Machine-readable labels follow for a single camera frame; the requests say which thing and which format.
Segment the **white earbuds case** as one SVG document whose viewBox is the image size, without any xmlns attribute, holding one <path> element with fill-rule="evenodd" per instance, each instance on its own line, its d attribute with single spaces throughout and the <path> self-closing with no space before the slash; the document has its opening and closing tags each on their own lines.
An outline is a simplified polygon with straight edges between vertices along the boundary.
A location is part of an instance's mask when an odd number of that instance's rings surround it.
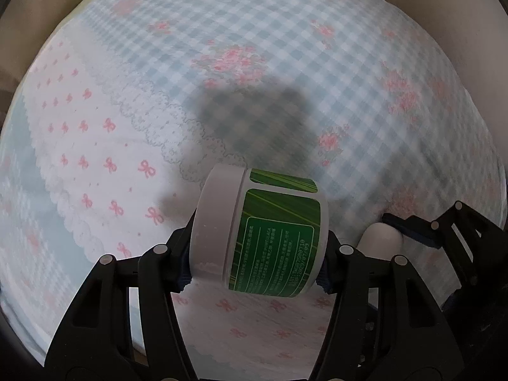
<svg viewBox="0 0 508 381">
<path fill-rule="evenodd" d="M 363 233 L 357 249 L 370 258 L 391 261 L 402 248 L 402 234 L 385 223 L 374 223 Z"/>
</svg>

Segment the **green label white jar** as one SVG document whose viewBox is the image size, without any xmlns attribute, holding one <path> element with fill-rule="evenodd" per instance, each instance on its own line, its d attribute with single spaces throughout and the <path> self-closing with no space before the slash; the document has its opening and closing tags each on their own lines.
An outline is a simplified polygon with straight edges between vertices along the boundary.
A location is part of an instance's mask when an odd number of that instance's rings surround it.
<svg viewBox="0 0 508 381">
<path fill-rule="evenodd" d="M 196 207 L 190 271 L 230 291 L 297 297 L 318 277 L 328 231 L 313 180 L 216 164 Z"/>
</svg>

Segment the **blue checked floral bedsheet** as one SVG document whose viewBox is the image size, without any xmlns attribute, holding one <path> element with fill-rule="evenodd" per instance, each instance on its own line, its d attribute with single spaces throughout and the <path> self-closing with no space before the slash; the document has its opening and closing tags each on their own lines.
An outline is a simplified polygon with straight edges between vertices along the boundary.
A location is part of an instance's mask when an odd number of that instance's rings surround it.
<svg viewBox="0 0 508 381">
<path fill-rule="evenodd" d="M 386 0 L 87 0 L 1 132 L 1 308 L 31 358 L 98 258 L 184 226 L 216 164 L 315 180 L 344 244 L 385 211 L 507 215 L 465 84 Z"/>
</svg>

